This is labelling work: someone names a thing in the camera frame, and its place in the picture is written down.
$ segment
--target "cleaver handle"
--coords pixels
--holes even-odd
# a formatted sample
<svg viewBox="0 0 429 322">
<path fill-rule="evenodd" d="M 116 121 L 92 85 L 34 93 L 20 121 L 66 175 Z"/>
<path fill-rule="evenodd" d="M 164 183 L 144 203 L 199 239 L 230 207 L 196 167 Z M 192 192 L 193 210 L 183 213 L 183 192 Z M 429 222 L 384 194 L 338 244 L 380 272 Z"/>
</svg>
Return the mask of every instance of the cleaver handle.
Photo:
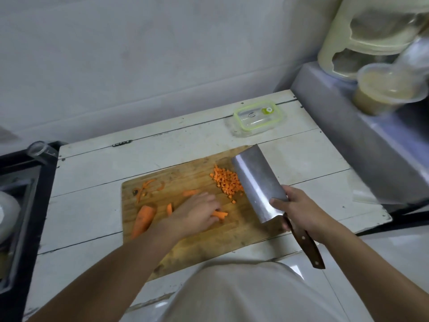
<svg viewBox="0 0 429 322">
<path fill-rule="evenodd" d="M 287 218 L 286 214 L 283 214 L 283 218 L 289 226 L 292 235 L 297 240 L 299 246 L 303 249 L 304 253 L 310 259 L 311 264 L 316 269 L 325 269 L 322 256 L 320 255 L 319 249 L 314 240 L 308 235 L 307 231 L 298 227 Z"/>
</svg>

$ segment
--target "tile floor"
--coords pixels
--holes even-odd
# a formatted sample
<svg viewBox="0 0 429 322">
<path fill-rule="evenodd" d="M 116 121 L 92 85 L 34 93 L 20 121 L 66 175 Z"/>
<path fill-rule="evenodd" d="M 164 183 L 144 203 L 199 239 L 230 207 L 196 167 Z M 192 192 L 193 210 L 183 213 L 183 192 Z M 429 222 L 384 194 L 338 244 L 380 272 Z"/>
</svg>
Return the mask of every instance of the tile floor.
<svg viewBox="0 0 429 322">
<path fill-rule="evenodd" d="M 378 233 L 362 237 L 390 264 L 429 292 L 429 226 L 414 227 L 398 231 Z M 314 269 L 303 253 L 293 254 L 280 262 L 290 266 L 295 272 L 319 292 L 350 322 L 372 322 L 372 318 L 359 296 L 347 281 L 339 266 L 324 246 L 320 246 L 326 269 Z M 124 315 L 121 322 L 141 322 L 158 320 L 169 301 L 137 309 Z"/>
</svg>

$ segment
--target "wooden cutting board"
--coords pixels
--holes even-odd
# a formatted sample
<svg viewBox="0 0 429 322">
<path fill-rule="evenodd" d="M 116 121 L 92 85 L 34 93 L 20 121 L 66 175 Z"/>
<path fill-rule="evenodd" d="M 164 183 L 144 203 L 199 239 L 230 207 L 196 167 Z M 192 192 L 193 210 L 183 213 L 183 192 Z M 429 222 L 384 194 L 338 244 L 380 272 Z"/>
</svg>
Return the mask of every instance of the wooden cutting board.
<svg viewBox="0 0 429 322">
<path fill-rule="evenodd" d="M 217 222 L 205 232 L 181 240 L 154 270 L 149 280 L 165 276 L 186 267 L 196 265 L 208 259 L 266 240 L 283 232 L 280 220 L 271 220 L 262 225 L 246 195 L 234 195 L 231 200 L 222 193 L 209 176 L 215 163 L 220 168 L 233 170 L 231 158 L 248 146 L 242 146 L 205 158 L 183 163 L 174 167 L 141 176 L 122 184 L 122 226 L 124 243 L 130 240 L 137 212 L 143 205 L 157 207 L 153 223 L 167 218 L 166 207 L 173 203 L 173 209 L 181 205 L 186 198 L 183 190 L 199 189 L 216 195 L 222 204 L 222 211 L 228 212 L 224 222 Z M 136 204 L 133 189 L 140 188 L 144 181 L 156 178 L 150 184 L 149 195 Z M 156 191 L 165 182 L 161 191 Z"/>
</svg>

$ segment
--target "knife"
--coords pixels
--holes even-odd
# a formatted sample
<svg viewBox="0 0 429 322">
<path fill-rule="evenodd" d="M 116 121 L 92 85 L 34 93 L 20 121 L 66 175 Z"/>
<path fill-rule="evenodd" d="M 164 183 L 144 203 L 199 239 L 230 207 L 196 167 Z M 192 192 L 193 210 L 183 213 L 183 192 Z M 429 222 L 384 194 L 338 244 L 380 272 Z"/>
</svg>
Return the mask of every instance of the knife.
<svg viewBox="0 0 429 322">
<path fill-rule="evenodd" d="M 261 223 L 282 215 L 297 243 L 316 269 L 325 269 L 322 256 L 308 232 L 289 220 L 286 213 L 269 204 L 271 198 L 288 201 L 270 165 L 258 145 L 254 145 L 231 159 L 256 215 Z"/>
</svg>

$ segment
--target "person's left arm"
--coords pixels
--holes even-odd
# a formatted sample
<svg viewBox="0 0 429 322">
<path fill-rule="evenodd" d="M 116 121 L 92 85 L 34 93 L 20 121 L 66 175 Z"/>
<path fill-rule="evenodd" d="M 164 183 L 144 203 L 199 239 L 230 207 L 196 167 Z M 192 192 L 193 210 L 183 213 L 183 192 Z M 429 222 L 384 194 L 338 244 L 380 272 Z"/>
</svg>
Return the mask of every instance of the person's left arm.
<svg viewBox="0 0 429 322">
<path fill-rule="evenodd" d="M 218 221 L 211 214 L 219 208 L 214 195 L 191 197 L 171 217 L 85 271 L 28 321 L 119 321 L 164 256 L 180 239 Z"/>
</svg>

